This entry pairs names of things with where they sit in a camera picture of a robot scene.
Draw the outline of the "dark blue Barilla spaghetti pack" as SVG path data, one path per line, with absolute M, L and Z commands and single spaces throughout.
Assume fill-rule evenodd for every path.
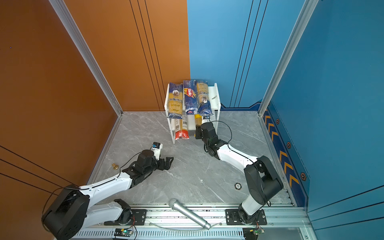
M 187 115 L 198 113 L 197 86 L 195 80 L 183 80 L 184 105 Z

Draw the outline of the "blue yellow portrait spaghetti pack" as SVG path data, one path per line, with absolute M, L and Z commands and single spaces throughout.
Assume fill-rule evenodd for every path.
M 209 98 L 209 86 L 205 81 L 196 82 L 197 93 L 198 93 L 198 112 L 201 116 L 213 115 L 211 101 Z

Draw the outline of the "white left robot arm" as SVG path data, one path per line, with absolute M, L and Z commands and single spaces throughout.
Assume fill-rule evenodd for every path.
M 132 208 L 124 200 L 115 199 L 107 204 L 100 204 L 100 201 L 137 186 L 156 170 L 169 170 L 174 161 L 173 157 L 160 158 L 153 150 L 143 150 L 135 156 L 136 161 L 128 161 L 127 168 L 108 179 L 87 186 L 69 185 L 59 189 L 60 193 L 50 207 L 43 209 L 41 222 L 44 229 L 57 240 L 69 240 L 89 226 L 106 222 L 132 224 Z

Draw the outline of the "blue yellow pasta bag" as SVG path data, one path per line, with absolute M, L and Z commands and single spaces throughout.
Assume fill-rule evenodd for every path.
M 183 85 L 169 84 L 168 118 L 182 119 L 183 116 Z

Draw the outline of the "red spaghetti pack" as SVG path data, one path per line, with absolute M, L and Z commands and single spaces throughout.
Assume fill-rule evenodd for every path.
M 183 115 L 181 119 L 175 119 L 175 140 L 188 140 L 188 118 L 187 115 Z

